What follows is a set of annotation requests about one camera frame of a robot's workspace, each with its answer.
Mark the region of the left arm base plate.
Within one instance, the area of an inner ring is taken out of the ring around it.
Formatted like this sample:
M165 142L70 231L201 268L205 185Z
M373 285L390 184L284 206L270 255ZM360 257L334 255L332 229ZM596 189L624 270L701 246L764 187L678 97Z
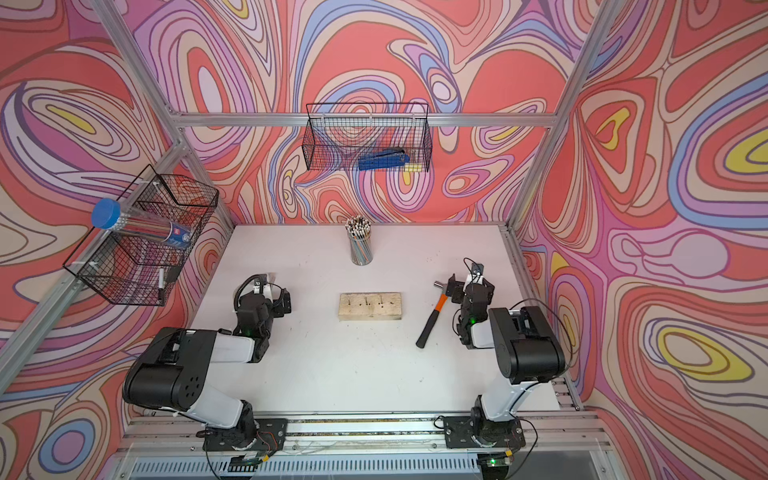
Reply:
M206 428L198 433L205 452L261 452L274 454L285 445L287 418L260 418L231 429Z

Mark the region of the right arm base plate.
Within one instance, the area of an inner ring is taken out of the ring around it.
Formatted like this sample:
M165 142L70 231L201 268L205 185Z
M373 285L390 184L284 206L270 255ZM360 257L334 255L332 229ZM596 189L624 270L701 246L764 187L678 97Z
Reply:
M437 424L449 449L503 448L516 452L526 446L524 430L518 419L492 422L470 416L446 416Z

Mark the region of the wooden block with nails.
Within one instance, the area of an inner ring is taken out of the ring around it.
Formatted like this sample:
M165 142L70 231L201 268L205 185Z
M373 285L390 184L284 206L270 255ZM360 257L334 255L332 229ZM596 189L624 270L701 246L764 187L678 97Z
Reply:
M399 292L342 293L337 316L341 321L401 320L402 294Z

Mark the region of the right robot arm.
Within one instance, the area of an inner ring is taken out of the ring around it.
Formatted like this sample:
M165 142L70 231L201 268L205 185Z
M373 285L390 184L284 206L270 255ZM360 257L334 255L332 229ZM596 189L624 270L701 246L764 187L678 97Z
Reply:
M566 356L542 310L523 303L511 308L490 306L495 287L484 277L454 276L446 284L451 301L460 306L454 332L469 350L494 352L500 375L478 395L466 416L442 420L450 449L525 446L519 407L535 386L561 376Z

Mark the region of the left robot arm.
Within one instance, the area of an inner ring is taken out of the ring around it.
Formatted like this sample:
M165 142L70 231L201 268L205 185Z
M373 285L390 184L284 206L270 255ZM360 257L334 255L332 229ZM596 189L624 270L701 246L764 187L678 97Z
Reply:
M229 396L208 380L212 365L247 365L263 360L276 318L292 310L290 294L268 283L243 287L233 301L234 330L166 327L138 356L122 396L131 405L168 411L202 425L205 452L262 452L285 443L285 419L257 419L250 402Z

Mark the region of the claw hammer orange black handle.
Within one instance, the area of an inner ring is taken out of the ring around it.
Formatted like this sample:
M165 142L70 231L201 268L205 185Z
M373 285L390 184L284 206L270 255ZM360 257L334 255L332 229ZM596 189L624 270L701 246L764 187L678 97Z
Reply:
M446 301L449 298L449 295L447 294L447 285L443 282L435 281L434 286L439 288L441 290L441 295L432 310L431 314L429 315L424 328L422 329L418 339L416 340L416 347L419 349L424 349L426 346L426 343L429 339L429 336L437 323L437 320L439 318L439 315L443 309L443 306L445 305Z

